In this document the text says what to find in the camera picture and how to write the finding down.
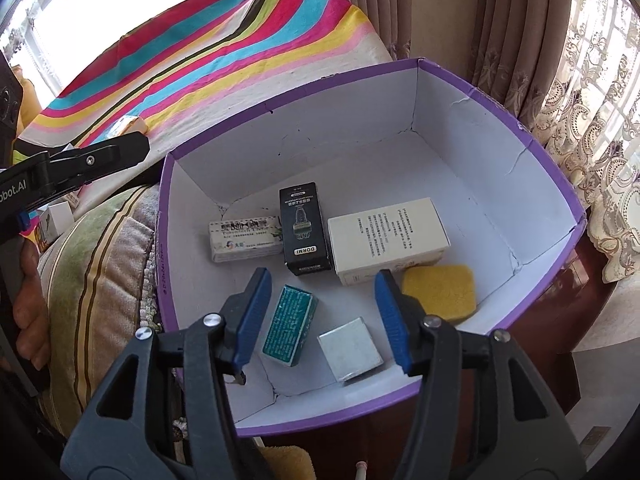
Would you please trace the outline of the person's left hand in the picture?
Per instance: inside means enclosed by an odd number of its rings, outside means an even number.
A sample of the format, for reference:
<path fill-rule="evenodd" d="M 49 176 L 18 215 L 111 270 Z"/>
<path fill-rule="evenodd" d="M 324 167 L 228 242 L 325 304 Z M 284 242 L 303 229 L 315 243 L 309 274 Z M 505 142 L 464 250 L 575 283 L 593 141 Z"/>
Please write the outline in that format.
<path fill-rule="evenodd" d="M 49 312 L 42 294 L 38 261 L 37 247 L 24 238 L 21 251 L 24 278 L 13 304 L 14 321 L 20 329 L 16 348 L 23 359 L 41 370 L 49 362 L 51 349 Z"/>

